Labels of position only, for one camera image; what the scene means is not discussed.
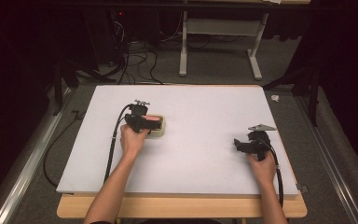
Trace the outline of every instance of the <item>metal rail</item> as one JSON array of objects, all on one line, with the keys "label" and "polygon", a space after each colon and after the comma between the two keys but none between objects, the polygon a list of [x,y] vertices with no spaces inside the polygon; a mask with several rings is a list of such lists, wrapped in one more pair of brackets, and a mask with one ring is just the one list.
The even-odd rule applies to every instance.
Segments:
[{"label": "metal rail", "polygon": [[296,102],[302,111],[304,118],[306,119],[310,129],[315,137],[315,140],[318,144],[319,152],[322,157],[322,162],[324,167],[330,176],[331,182],[336,189],[337,195],[342,202],[342,205],[347,212],[348,218],[351,220],[351,223],[358,224],[358,207],[351,196],[351,191],[349,190],[345,180],[343,179],[341,173],[339,172],[333,157],[330,155],[327,145],[322,138],[318,128],[314,127],[312,122],[308,117],[308,109],[305,100],[302,97],[296,97]]},{"label": "metal rail", "polygon": [[108,2],[108,1],[41,1],[38,3],[3,3],[0,7],[44,7],[44,8],[90,8],[90,7],[111,7],[120,8],[127,10],[170,10],[170,11],[218,11],[218,12],[258,12],[258,13],[271,13],[271,12],[283,12],[283,13],[309,13],[315,14],[329,14],[342,13],[345,10],[344,6],[332,6],[332,7],[318,7],[304,4],[271,4],[256,1],[250,3],[183,3],[183,2],[172,2],[172,3],[145,3],[140,2]]},{"label": "metal rail", "polygon": [[[62,106],[63,109],[67,106],[68,102],[70,101],[73,93],[69,91],[69,88],[66,89],[65,92],[65,101]],[[28,189],[28,186],[31,183],[31,180],[34,177],[34,172],[43,158],[45,154],[45,150],[48,147],[48,142],[51,136],[54,133],[61,117],[62,111],[60,111],[56,116],[52,116],[48,121],[48,127],[44,130],[44,135],[40,139],[38,139],[37,144],[32,152],[30,158],[24,165],[19,178],[17,179],[16,183],[14,184],[11,192],[7,196],[6,201],[2,205],[0,209],[0,224],[8,223],[11,216],[14,214],[16,208],[21,202],[22,196],[25,194],[25,191]]]}]

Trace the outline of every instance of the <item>person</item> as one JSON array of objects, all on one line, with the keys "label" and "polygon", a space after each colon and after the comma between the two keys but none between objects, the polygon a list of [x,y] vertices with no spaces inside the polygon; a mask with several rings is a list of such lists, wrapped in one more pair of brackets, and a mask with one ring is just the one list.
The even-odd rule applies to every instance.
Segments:
[{"label": "person", "polygon": [[[142,151],[146,135],[149,132],[149,130],[142,130],[136,133],[127,124],[122,125],[120,131],[123,156],[92,202],[84,224],[113,224],[116,222],[131,168]],[[287,223],[272,182],[275,176],[275,161],[272,153],[268,152],[262,161],[257,161],[250,154],[247,155],[247,158],[260,187],[264,223]]]}]

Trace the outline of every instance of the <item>white board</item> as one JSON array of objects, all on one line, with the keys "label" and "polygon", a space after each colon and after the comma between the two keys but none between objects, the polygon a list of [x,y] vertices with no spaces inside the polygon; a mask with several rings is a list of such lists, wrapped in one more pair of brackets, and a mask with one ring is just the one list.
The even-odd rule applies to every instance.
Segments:
[{"label": "white board", "polygon": [[[234,138],[248,142],[248,127],[260,123],[276,127],[259,86],[97,87],[58,192],[99,191],[117,118],[135,99],[150,103],[148,114],[164,116],[166,130],[161,138],[145,140],[126,192],[259,194],[245,154],[233,143]],[[281,165],[284,194],[297,195],[279,131],[268,132],[268,136]],[[112,170],[121,155],[117,140]],[[276,177],[274,184],[278,189]]]}]

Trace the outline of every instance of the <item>hand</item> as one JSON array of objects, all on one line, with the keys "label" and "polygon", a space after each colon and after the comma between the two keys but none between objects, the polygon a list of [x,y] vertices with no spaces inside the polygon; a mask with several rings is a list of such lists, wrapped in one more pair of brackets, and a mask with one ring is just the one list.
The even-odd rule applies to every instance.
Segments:
[{"label": "hand", "polygon": [[266,158],[262,161],[257,161],[252,154],[246,154],[246,156],[252,165],[252,170],[259,186],[272,185],[276,173],[275,160],[272,153],[268,151]]},{"label": "hand", "polygon": [[128,124],[122,125],[120,130],[120,143],[123,149],[123,155],[133,155],[136,157],[142,150],[146,135],[150,130],[144,129],[136,133]]}]

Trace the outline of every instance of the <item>black controller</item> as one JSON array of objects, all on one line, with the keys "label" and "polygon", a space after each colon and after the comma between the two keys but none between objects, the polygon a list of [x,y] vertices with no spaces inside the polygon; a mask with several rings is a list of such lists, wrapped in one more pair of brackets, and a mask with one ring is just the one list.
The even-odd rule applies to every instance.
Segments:
[{"label": "black controller", "polygon": [[135,101],[136,105],[130,106],[130,114],[126,114],[124,120],[127,124],[136,132],[140,132],[142,129],[149,129],[150,131],[157,130],[161,128],[161,120],[150,120],[146,119],[144,116],[147,113],[148,103],[142,101]]},{"label": "black controller", "polygon": [[254,131],[248,134],[250,143],[242,143],[234,138],[234,145],[237,150],[244,153],[257,154],[259,161],[266,158],[266,152],[271,149],[269,136],[264,131]]}]

